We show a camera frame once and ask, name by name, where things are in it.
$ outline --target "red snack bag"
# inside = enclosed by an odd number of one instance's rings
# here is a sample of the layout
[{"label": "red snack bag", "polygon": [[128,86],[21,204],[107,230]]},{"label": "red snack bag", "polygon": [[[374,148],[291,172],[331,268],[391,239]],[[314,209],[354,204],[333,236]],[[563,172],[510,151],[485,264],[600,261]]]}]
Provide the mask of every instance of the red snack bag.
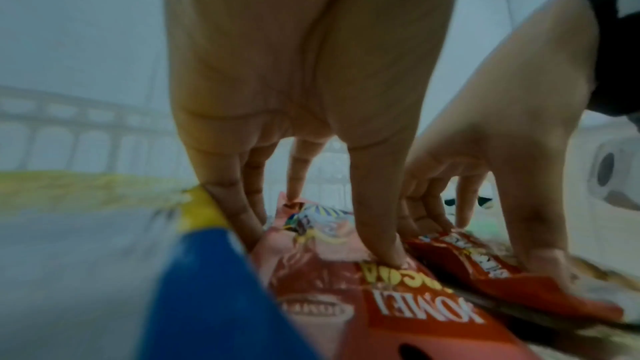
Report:
[{"label": "red snack bag", "polygon": [[462,230],[410,239],[405,244],[416,258],[492,298],[575,319],[624,320],[618,304],[567,293],[550,277],[524,272],[506,250],[497,251],[497,246]]},{"label": "red snack bag", "polygon": [[414,259],[376,263],[353,216],[285,204],[251,254],[281,310],[327,359],[537,359]]}]

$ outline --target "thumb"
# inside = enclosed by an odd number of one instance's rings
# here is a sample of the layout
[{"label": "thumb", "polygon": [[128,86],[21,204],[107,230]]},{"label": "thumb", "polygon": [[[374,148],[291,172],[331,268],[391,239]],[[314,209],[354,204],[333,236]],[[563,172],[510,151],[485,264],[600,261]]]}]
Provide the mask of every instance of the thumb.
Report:
[{"label": "thumb", "polygon": [[360,239],[380,260],[401,267],[406,254],[396,233],[407,148],[398,141],[349,148],[353,212]]},{"label": "thumb", "polygon": [[551,276],[568,289],[563,206],[567,143],[514,139],[507,145],[509,153],[492,157],[491,167],[513,250],[529,271]]}]

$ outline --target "yellow stripe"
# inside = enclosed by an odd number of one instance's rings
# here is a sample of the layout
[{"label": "yellow stripe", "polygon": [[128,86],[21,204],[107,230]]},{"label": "yellow stripe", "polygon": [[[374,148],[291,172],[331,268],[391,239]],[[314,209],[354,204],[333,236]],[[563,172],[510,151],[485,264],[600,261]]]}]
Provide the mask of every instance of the yellow stripe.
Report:
[{"label": "yellow stripe", "polygon": [[212,228],[229,228],[229,223],[202,187],[195,187],[187,192],[190,200],[181,206],[182,215],[178,230],[182,233],[203,231]]}]

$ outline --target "fingernail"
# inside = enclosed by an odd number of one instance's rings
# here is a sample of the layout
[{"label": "fingernail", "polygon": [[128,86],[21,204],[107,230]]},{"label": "fingernail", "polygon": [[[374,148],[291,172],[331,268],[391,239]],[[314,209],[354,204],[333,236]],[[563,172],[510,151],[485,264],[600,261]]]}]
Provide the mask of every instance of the fingernail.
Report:
[{"label": "fingernail", "polygon": [[393,244],[393,250],[389,260],[391,260],[390,265],[394,267],[402,267],[407,262],[407,254],[405,248],[402,246],[400,235],[398,234],[395,236],[395,243]]},{"label": "fingernail", "polygon": [[554,278],[560,288],[566,291],[571,289],[569,261],[567,253],[563,250],[535,249],[529,254],[527,266],[532,273]]}]

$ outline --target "hand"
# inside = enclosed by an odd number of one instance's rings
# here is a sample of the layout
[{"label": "hand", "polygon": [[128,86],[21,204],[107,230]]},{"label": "hand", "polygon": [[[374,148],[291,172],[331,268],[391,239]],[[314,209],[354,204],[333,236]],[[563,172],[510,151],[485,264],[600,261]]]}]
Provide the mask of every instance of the hand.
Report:
[{"label": "hand", "polygon": [[[586,0],[551,0],[511,34],[414,142],[401,235],[466,227],[492,171],[514,252],[568,286],[565,153],[593,87],[597,43]],[[452,224],[440,194],[455,176]]]},{"label": "hand", "polygon": [[337,135],[357,230],[399,265],[402,170],[454,0],[166,0],[171,104],[198,179],[250,249],[263,172],[295,137],[287,196]]}]

